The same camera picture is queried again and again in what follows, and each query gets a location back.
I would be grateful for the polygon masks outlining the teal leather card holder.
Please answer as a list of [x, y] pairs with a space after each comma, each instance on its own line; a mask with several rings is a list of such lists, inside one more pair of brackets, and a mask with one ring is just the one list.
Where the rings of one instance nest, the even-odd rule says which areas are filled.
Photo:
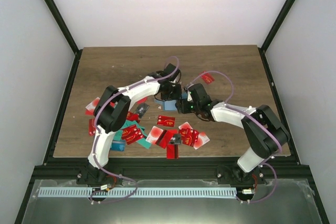
[[177, 111], [176, 107], [177, 100], [163, 101], [162, 99], [157, 98], [155, 95], [154, 102], [161, 105], [164, 111]]

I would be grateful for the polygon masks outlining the red card black stripe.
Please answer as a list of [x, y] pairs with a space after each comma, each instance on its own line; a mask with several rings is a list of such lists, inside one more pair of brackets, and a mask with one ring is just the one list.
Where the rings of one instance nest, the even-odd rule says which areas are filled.
[[171, 138], [174, 134], [177, 134], [178, 130], [164, 130], [159, 138], [156, 140], [155, 144], [163, 149], [167, 147]]

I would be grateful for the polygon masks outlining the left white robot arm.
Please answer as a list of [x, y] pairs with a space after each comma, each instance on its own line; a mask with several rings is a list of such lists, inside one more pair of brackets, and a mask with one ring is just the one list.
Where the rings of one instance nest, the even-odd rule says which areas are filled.
[[115, 133], [124, 125], [129, 110], [138, 101], [174, 85], [180, 72], [178, 66], [170, 63], [163, 71], [153, 72], [136, 83], [105, 89], [94, 111], [96, 133], [88, 156], [92, 166], [88, 176], [95, 184], [102, 184], [107, 178], [104, 166], [108, 163], [110, 146]]

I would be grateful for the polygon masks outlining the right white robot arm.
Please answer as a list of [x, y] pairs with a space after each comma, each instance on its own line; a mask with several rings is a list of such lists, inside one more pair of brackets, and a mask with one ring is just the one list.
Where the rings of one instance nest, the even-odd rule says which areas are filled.
[[282, 146], [290, 140], [290, 133], [267, 105], [241, 107], [213, 100], [199, 83], [185, 90], [187, 97], [180, 97], [175, 105], [179, 113], [193, 113], [202, 120], [223, 122], [244, 130], [250, 147], [231, 171], [238, 183], [248, 182], [252, 171], [271, 156], [281, 153]]

